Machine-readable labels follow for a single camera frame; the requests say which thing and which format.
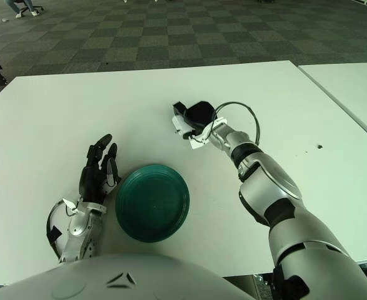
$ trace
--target floor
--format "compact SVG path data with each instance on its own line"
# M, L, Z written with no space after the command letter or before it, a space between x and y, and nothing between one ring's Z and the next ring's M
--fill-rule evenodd
M0 0L5 76L176 68L289 59L367 62L367 6L350 0Z

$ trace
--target black cable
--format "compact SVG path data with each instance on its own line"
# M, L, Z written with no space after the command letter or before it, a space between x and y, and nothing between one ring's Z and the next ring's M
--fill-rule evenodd
M75 213L72 213L72 214L69 214L69 213L68 213L68 207L67 207L67 205L65 205L65 213L66 213L66 215L67 215L68 217L71 217L71 216L74 216L74 215L75 215Z
M50 213L48 214L48 217L47 217L47 223L46 223L46 231L47 231L47 237L49 236L50 232L51 232L51 228L50 228L50 220L51 220L51 216L53 215L54 211L58 208L58 206L60 206L62 203L64 203L63 200L60 200L58 201L54 206L53 208L50 210ZM57 246L56 246L56 243L55 241L54 242L50 242L49 240L49 243L50 243L50 246L52 247L52 249L54 250L54 253L57 255L58 259L61 257L61 255L58 253L58 250L57 250Z
M207 137L204 139L204 140L207 140L211 133L213 132L213 128L214 128L214 122L216 120L216 116L217 114L219 113L219 111L224 108L225 106L228 106L230 104L237 104L237 105L241 105L241 106L244 106L249 112L250 114L253 116L254 118L254 121L256 123L256 140L255 140L255 143L256 145L258 146L259 145L259 136L260 136L260 128L259 128L259 122L258 122L258 119L257 119L257 116L256 114L254 113L254 111L251 109L251 107L249 107L248 105L245 105L244 103L241 103L241 102L236 102L236 101L230 101L230 102L225 102L225 103L222 103L221 105L219 105L215 110L214 110L214 113L213 113L213 122L211 123L211 129L209 130L209 133L207 135ZM196 142L199 142L199 143L202 143L201 141L198 141L197 139L195 139L194 137L191 137L192 139L194 139Z

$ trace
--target white tabletop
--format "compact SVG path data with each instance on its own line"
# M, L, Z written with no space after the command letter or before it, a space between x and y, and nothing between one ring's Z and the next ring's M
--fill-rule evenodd
M299 68L367 132L367 63Z
M88 146L106 133L118 143L120 175L165 164L185 179L191 203L179 231L145 244L119 228L111 196L103 254L161 253L220 276L272 270L268 228L242 207L233 163L212 145L191 150L174 133L177 101L251 105L261 148L352 257L367 261L367 134L290 62L31 76L17 77L0 94L0 284L57 266L45 235L48 212L77 189ZM242 107L220 115L254 136ZM62 219L63 209L58 213ZM66 218L57 225L64 231Z

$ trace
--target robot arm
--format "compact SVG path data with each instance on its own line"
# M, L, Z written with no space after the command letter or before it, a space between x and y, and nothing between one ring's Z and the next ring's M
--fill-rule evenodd
M180 111L183 114L175 109L173 123L190 125L184 109ZM203 132L189 131L197 135L188 139L193 149L211 142L236 166L240 201L257 222L270 228L273 285L282 299L367 299L367 277L327 226L305 208L297 185L281 166L226 120L214 126L205 124L208 121L204 119Z
M113 143L103 157L103 151L111 142L110 134L89 147L88 162L82 170L77 201L63 199L74 215L68 226L68 241L59 261L67 263L95 255L96 242L101 232L101 216L107 212L104 198L121 181L116 167L117 145Z

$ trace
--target person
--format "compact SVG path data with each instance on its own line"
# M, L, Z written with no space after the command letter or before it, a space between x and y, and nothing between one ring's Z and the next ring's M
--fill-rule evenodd
M4 0L4 2L8 4L9 7L12 8L14 12L16 12L16 16L15 16L16 19L23 17L21 11L19 10L19 8L17 7L17 5L14 3L13 0ZM23 0L23 2L25 2L26 6L29 8L32 16L36 17L39 15L39 13L33 8L33 4L31 0Z

